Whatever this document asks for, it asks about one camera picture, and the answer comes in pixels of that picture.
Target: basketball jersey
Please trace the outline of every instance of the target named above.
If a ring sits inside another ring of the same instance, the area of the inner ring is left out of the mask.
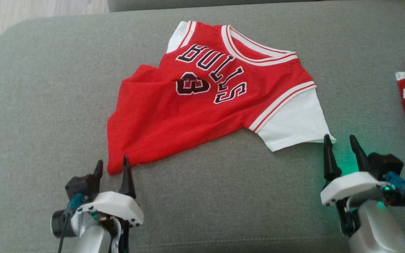
[[[182,21],[159,67],[122,81],[107,123],[108,173],[149,163],[249,128],[271,151],[329,133],[315,82],[295,52],[229,25]]]

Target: black cable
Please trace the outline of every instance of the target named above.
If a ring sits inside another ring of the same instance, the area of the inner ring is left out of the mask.
[[[60,242],[59,242],[59,248],[57,250],[57,253],[61,253],[61,251],[62,251],[63,238],[65,237],[65,230],[66,230],[66,226],[68,225],[69,219],[70,219],[70,215],[67,214],[66,218],[65,218],[65,225],[63,226],[62,234],[60,235]]]

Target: wooden floor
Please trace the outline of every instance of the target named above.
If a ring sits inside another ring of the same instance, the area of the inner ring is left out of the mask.
[[[0,35],[28,19],[108,13],[107,0],[0,0]]]

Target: gray fabric surface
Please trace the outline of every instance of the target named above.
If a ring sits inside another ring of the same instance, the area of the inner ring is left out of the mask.
[[[317,92],[340,167],[366,152],[405,162],[394,73],[405,71],[405,2],[189,8],[26,21],[0,38],[0,252],[56,252],[50,217],[65,183],[107,161],[106,121],[122,79],[157,65],[182,20],[232,24],[294,50]],[[133,170],[143,226],[132,252],[345,253],[334,208],[320,203],[321,144],[271,153],[241,130]],[[104,175],[101,190],[118,190]],[[405,231],[405,208],[392,208]],[[71,252],[76,239],[66,239]]]
[[[309,2],[316,0],[108,0],[107,4],[111,12],[145,10],[145,9],[168,9],[207,7],[222,5],[248,5],[282,2]]]

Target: neckline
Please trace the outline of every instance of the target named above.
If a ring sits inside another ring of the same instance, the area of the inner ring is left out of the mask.
[[[232,56],[250,64],[267,66],[284,63],[297,58],[296,53],[293,51],[277,50],[271,47],[261,45],[247,38],[245,35],[239,33],[238,31],[233,29],[230,25],[223,25],[221,27],[221,37],[223,39],[226,50]],[[233,42],[233,39],[236,39],[238,42],[242,43],[247,48],[269,57],[263,59],[248,58],[244,56],[240,52],[240,50],[238,50],[238,48],[235,46]]]

